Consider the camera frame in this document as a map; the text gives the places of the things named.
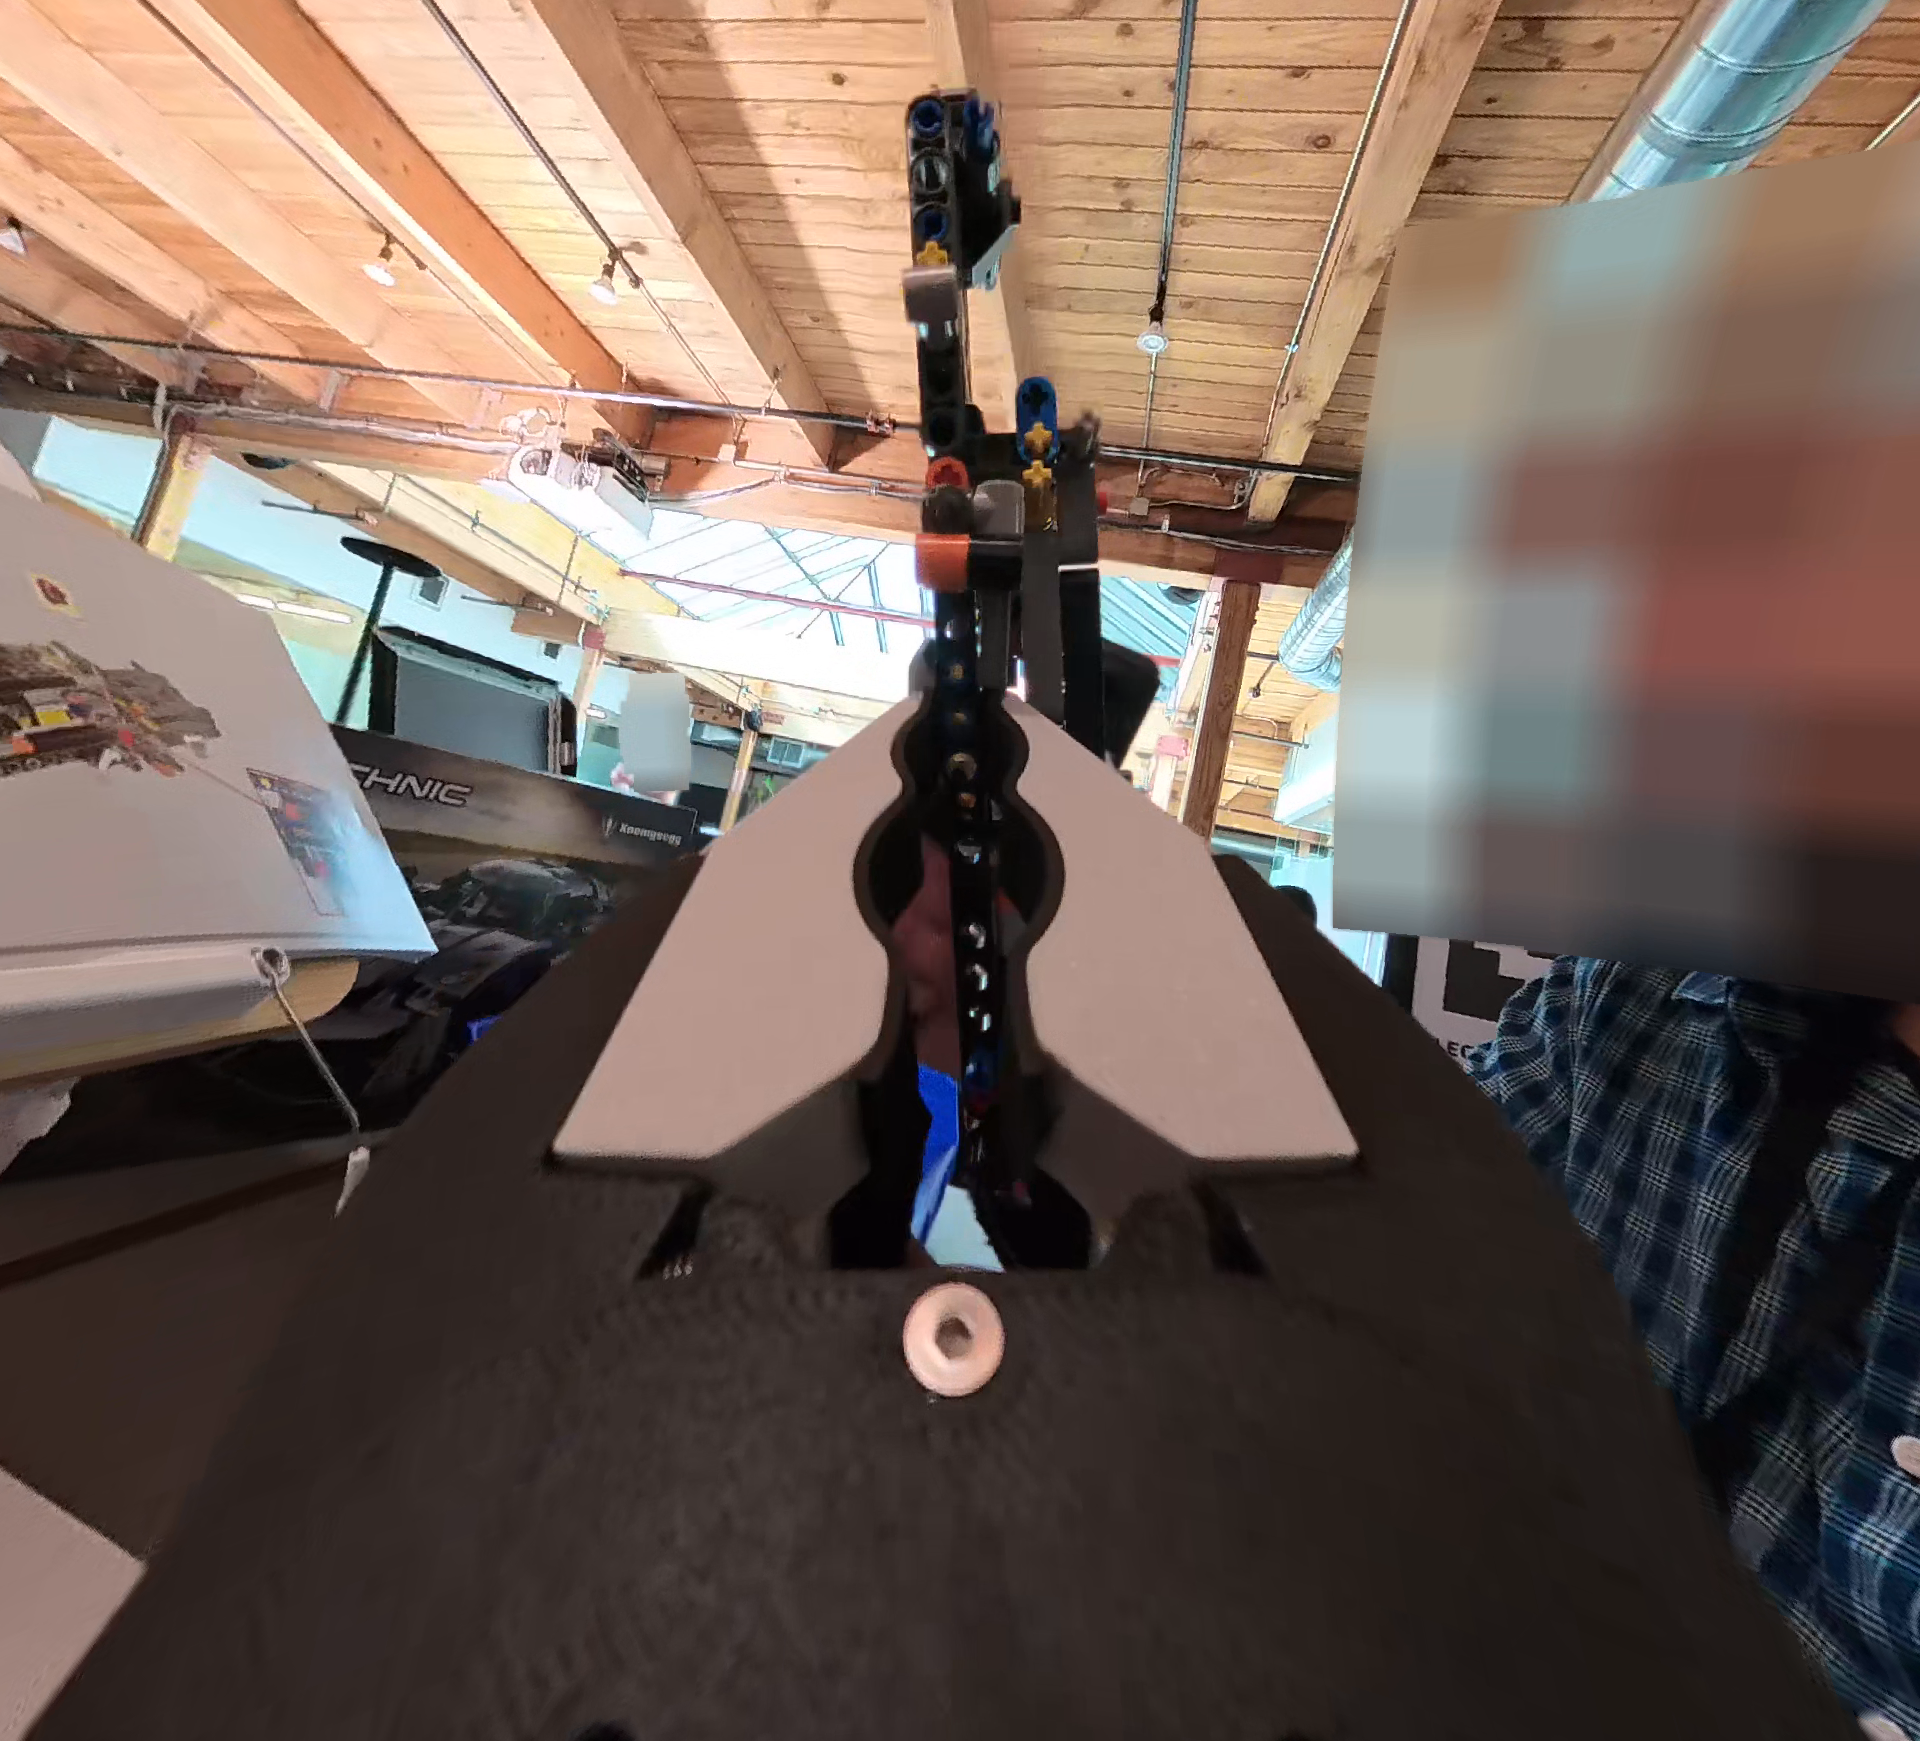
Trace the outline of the lego car chassis model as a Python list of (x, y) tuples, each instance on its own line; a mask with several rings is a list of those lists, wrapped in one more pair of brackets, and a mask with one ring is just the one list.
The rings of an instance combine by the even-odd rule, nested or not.
[(1043, 719), (1104, 753), (1096, 564), (1096, 422), (1064, 432), (1043, 375), (1015, 389), (1014, 431), (973, 402), (969, 300), (995, 288), (1021, 218), (995, 106), (975, 89), (906, 114), (909, 252), (926, 492), (918, 577), (933, 598), (928, 829), (947, 855), (965, 1189), (1010, 1267), (1080, 1267), (1091, 1222), (1043, 1174), (1053, 1107), (1026, 996), (1026, 954), (1055, 854), (1015, 796), (1028, 742), (1010, 713), (1023, 676)]

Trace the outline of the lego instruction booklet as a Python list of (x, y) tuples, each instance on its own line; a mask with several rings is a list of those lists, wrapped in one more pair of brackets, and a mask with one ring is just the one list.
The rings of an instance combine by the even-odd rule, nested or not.
[(2, 510), (2, 1038), (429, 936), (274, 623), (18, 491)]

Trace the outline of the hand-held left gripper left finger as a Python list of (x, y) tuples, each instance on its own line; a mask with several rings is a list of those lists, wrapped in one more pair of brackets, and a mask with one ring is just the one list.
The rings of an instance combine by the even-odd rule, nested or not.
[(834, 1265), (914, 1239), (928, 1110), (893, 912), (922, 880), (904, 699), (699, 859), (552, 1143), (558, 1166), (699, 1183), (823, 1238)]

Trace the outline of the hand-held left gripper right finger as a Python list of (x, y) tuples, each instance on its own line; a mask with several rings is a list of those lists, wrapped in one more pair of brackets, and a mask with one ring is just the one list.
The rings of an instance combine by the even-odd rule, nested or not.
[(1026, 702), (1001, 796), (1001, 1264), (1266, 1270), (1356, 1132), (1190, 832)]

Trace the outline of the dark screen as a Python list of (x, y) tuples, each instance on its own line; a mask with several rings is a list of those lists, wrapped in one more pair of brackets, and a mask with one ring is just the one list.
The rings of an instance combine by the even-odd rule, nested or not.
[(403, 627), (372, 633), (367, 730), (555, 776), (579, 767), (579, 709), (556, 680)]

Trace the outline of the person's blue plaid shirt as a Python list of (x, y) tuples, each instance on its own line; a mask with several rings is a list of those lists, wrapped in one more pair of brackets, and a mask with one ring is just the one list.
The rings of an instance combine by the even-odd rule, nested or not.
[(1560, 959), (1467, 1071), (1597, 1248), (1737, 1558), (1918, 1735), (1918, 1012)]

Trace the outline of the black lego set box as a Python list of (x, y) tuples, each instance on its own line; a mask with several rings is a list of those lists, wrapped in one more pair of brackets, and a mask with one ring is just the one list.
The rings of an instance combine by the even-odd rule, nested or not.
[(649, 879), (696, 810), (367, 728), (335, 734), (425, 924), (419, 960), (367, 960), (314, 1028), (364, 1122), (395, 1124)]

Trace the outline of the silver air duct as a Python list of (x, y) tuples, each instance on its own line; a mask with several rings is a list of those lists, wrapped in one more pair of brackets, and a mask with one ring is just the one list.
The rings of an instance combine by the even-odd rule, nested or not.
[(1737, 173), (1787, 128), (1891, 0), (1697, 0), (1572, 202)]

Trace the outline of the wooden booklet stand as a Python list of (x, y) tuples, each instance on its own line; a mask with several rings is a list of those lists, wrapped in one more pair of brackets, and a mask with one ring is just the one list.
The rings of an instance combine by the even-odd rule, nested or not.
[(333, 1010), (361, 960), (297, 960), (278, 989), (259, 967), (254, 981), (63, 1016), (81, 1032), (59, 1042), (5, 1041), (2, 1088), (81, 1080), (154, 1060), (289, 1034)]

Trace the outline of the black floor lamp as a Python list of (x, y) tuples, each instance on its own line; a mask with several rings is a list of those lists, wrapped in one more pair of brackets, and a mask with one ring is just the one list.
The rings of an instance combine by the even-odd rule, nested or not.
[(372, 601), (367, 606), (365, 620), (360, 627), (360, 636), (350, 660), (342, 693), (332, 712), (333, 725), (342, 725), (350, 721), (355, 698), (364, 684), (364, 676), (372, 667), (373, 636), (382, 623), (383, 610), (385, 610), (385, 603), (389, 601), (395, 580), (407, 580), (413, 584), (433, 584), (437, 580), (443, 580), (442, 570), (429, 560), (421, 557), (419, 553), (405, 552), (394, 543), (376, 540), (372, 536), (344, 536), (342, 546), (347, 553), (376, 568), (376, 585), (372, 592)]

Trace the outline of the white ceiling projector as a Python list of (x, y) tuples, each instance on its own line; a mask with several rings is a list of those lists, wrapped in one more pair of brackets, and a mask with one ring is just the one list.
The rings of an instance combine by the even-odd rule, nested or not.
[(522, 442), (508, 480), (580, 540), (607, 553), (636, 553), (650, 538), (653, 507), (613, 462), (577, 457), (561, 447)]

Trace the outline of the pale grey board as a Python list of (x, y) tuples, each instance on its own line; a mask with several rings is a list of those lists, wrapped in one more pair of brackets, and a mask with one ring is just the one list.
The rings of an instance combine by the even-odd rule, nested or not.
[(2, 1736), (18, 1739), (138, 1584), (145, 1561), (2, 1474)]

